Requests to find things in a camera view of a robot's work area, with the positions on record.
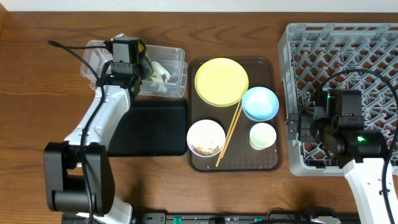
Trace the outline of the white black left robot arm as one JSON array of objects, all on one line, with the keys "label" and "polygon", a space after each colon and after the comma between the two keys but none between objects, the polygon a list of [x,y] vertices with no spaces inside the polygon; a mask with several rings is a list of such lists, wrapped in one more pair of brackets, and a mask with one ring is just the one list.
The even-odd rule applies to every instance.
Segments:
[{"label": "white black left robot arm", "polygon": [[44,149],[47,205],[75,214],[82,223],[133,223],[132,205],[115,194],[108,147],[142,80],[154,70],[141,39],[117,36],[101,47],[113,57],[93,74],[91,106],[63,142],[50,142]]}]

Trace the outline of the white napkin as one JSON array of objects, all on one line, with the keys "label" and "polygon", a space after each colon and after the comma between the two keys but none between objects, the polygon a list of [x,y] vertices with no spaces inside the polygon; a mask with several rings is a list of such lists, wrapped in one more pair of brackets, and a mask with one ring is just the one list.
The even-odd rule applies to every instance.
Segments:
[{"label": "white napkin", "polygon": [[157,91],[165,93],[167,91],[165,83],[170,80],[171,75],[159,62],[151,61],[151,65],[154,69],[154,73],[150,76],[151,86],[157,86]]}]

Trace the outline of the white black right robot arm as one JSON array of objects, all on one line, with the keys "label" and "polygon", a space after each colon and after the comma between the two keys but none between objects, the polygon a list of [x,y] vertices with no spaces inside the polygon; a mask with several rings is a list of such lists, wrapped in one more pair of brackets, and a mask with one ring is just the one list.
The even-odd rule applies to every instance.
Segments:
[{"label": "white black right robot arm", "polygon": [[312,114],[291,113],[287,138],[317,142],[335,155],[353,192],[361,223],[393,223],[397,195],[387,141],[365,129],[359,90],[327,90],[315,96]]}]

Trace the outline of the green yellow snack wrapper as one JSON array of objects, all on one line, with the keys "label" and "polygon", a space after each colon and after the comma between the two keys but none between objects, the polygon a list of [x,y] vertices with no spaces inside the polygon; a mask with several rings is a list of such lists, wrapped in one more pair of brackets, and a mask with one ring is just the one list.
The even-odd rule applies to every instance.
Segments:
[{"label": "green yellow snack wrapper", "polygon": [[149,77],[156,77],[155,70],[152,67],[150,57],[147,53],[147,47],[142,40],[139,40],[139,65],[141,66],[141,77],[146,79]]}]

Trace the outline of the pink bowl with food scraps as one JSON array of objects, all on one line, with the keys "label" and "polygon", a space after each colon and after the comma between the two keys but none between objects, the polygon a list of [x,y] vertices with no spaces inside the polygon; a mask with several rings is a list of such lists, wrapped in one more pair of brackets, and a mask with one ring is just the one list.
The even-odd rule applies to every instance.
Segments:
[{"label": "pink bowl with food scraps", "polygon": [[197,121],[187,132],[187,145],[192,153],[200,157],[213,157],[221,152],[226,143],[224,129],[216,121]]}]

